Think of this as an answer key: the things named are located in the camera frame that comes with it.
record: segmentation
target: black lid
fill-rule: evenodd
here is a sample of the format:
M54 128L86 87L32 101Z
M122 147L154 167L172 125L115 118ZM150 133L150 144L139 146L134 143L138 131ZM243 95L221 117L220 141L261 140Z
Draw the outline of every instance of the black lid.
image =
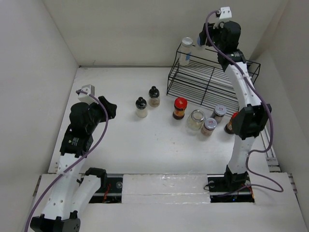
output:
M147 107L147 102L143 97L139 97L135 102L136 108L143 110Z
M152 86L149 90L149 97L150 98L158 98L160 96L160 91L155 87Z

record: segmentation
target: red lid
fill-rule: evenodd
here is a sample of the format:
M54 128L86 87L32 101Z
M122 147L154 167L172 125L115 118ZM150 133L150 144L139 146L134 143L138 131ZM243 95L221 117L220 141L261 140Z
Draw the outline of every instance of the red lid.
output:
M185 109L187 108L187 100L184 98L177 98L175 100L175 107L177 107L178 109Z
M235 118L236 115L238 115L238 112L234 113L233 116L232 116L232 118Z

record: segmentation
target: rack wire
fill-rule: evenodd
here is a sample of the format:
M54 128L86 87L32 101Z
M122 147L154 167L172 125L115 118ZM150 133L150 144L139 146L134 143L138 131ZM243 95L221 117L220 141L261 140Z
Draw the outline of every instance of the rack wire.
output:
M205 48L205 52L215 51ZM179 45L168 76L167 95L184 97L188 101L210 110L213 110L216 105L222 104L226 107L228 115L238 111L239 103L231 81L221 68L215 67L219 63L190 55L189 64L181 66L179 65L181 53ZM261 64L247 61L247 67L252 82L255 84Z

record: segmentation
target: bottle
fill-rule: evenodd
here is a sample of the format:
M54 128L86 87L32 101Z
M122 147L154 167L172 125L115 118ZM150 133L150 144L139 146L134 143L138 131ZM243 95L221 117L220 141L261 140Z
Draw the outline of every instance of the bottle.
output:
M136 115L138 117L146 117L148 115L147 102L143 97L139 97L136 102Z
M217 105L214 108L211 117L214 118L217 121L217 123L220 123L225 114L226 114L226 107L224 105Z
M203 126L205 115L201 110L194 110L187 119L187 126L193 131L198 131Z
M184 111L186 110L188 102L184 98L176 98L174 103L173 117L177 120L183 119Z
M189 37L185 37L182 40L182 44L180 45L180 57L179 64L182 66L186 66L189 64L190 55L192 51L193 40Z
M152 86L149 90L149 105L152 107L158 107L160 104L160 91Z
M237 114L238 114L238 112L234 113L233 116L231 117L230 121L224 127L224 130L225 130L226 133L234 134L233 128L232 128L232 121L236 117Z
M202 126L201 132L203 135L210 136L214 129L216 129L217 121L214 118L208 118L205 120Z

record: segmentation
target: white lid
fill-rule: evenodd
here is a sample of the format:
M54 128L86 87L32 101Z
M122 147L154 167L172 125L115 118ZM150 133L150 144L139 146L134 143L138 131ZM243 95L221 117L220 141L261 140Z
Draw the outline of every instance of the white lid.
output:
M217 126L217 121L214 118L208 118L204 122L204 127L209 130L214 130Z
M218 116L224 116L226 114L226 107L224 105L217 105L214 112Z
M190 47L193 45L193 40L190 37L184 37L182 40L182 45L185 47Z

